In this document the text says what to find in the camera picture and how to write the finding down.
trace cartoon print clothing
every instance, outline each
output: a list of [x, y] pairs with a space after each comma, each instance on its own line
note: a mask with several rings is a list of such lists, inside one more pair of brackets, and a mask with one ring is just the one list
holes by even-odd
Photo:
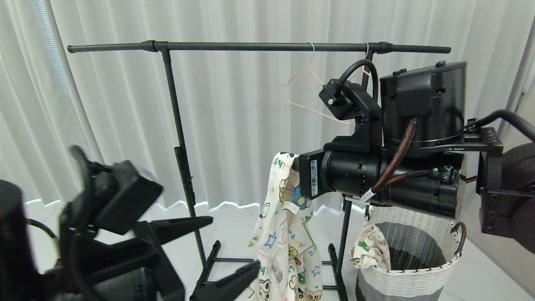
[[294, 154], [279, 153], [271, 163], [267, 196], [248, 247], [260, 271], [247, 289], [258, 301], [318, 301], [323, 295], [322, 258], [307, 223], [312, 201], [301, 196]]
[[362, 230], [349, 251], [349, 260], [356, 269], [378, 266], [391, 270], [388, 244], [377, 226], [368, 225]]

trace hanger hook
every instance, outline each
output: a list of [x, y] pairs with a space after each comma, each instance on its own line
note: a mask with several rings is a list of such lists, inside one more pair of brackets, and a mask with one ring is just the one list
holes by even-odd
[[312, 45], [312, 56], [310, 57], [310, 65], [312, 65], [312, 59], [314, 58], [314, 54], [316, 53], [316, 47], [314, 47], [314, 44], [312, 42], [308, 43]]

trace clothes rack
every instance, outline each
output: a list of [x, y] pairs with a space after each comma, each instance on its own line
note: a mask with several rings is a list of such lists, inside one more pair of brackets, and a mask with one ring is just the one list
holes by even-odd
[[[180, 118], [180, 109], [178, 105], [177, 91], [174, 84], [173, 70], [171, 66], [171, 50], [201, 50], [201, 51], [318, 51], [318, 52], [366, 52], [366, 59], [372, 60], [374, 54], [386, 54], [390, 52], [420, 52], [420, 53], [442, 53], [447, 54], [451, 51], [450, 47], [437, 46], [412, 46], [412, 45], [394, 45], [387, 42], [378, 43], [225, 43], [225, 42], [167, 42], [167, 41], [144, 41], [141, 43], [122, 43], [122, 44], [98, 44], [98, 45], [84, 45], [84, 46], [67, 46], [67, 51], [70, 53], [76, 52], [93, 52], [93, 51], [118, 51], [118, 50], [144, 50], [149, 52], [161, 52], [162, 59], [165, 66], [165, 74], [167, 77], [167, 84], [169, 86], [169, 94], [171, 97], [171, 105], [173, 108], [175, 126], [177, 128], [177, 135], [179, 146], [174, 148], [175, 156], [177, 158], [178, 169], [184, 187], [186, 203], [188, 205], [189, 214], [191, 217], [196, 217], [195, 213], [195, 193], [193, 190], [192, 176], [189, 170], [188, 156], [186, 152], [186, 142], [184, 140], [184, 131], [182, 129], [182, 121]], [[362, 86], [368, 86], [368, 75], [366, 72], [362, 75]], [[294, 169], [299, 170], [299, 166], [295, 164]], [[324, 285], [325, 290], [336, 290], [341, 301], [347, 301], [346, 287], [342, 278], [342, 262], [344, 250], [346, 248], [347, 230], [349, 227], [349, 219], [351, 215], [351, 202], [344, 200], [343, 207], [344, 216], [342, 224], [342, 233], [340, 237], [340, 247], [338, 256], [336, 249], [331, 243], [328, 246], [328, 254], [330, 261], [323, 261], [323, 265], [330, 265], [334, 273], [335, 285]], [[212, 247], [212, 251], [206, 258], [204, 253], [204, 246], [202, 243], [201, 233], [195, 230], [195, 240], [197, 241], [197, 248], [201, 257], [201, 264], [203, 267], [201, 276], [197, 281], [196, 286], [201, 286], [207, 283], [213, 265], [216, 262], [251, 262], [253, 259], [248, 258], [226, 258], [217, 257], [221, 249], [221, 242], [216, 240]]]

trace blue star print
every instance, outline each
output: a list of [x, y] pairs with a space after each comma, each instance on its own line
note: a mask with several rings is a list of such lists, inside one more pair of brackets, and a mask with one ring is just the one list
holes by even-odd
[[277, 239], [277, 237], [275, 236], [275, 233], [276, 232], [273, 232], [273, 235], [269, 234], [269, 236], [267, 237], [267, 242], [264, 244], [264, 246], [267, 246], [270, 249], [273, 247], [273, 244], [275, 243], [275, 240]]
[[314, 274], [314, 277], [316, 277], [316, 275], [319, 275], [319, 266], [315, 266], [312, 270], [312, 273]]

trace woven basket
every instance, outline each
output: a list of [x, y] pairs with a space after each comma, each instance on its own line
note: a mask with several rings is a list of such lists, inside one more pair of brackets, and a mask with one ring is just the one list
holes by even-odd
[[359, 269], [357, 300], [438, 300], [461, 257], [466, 226], [398, 207], [366, 208], [368, 224], [384, 234], [392, 270]]

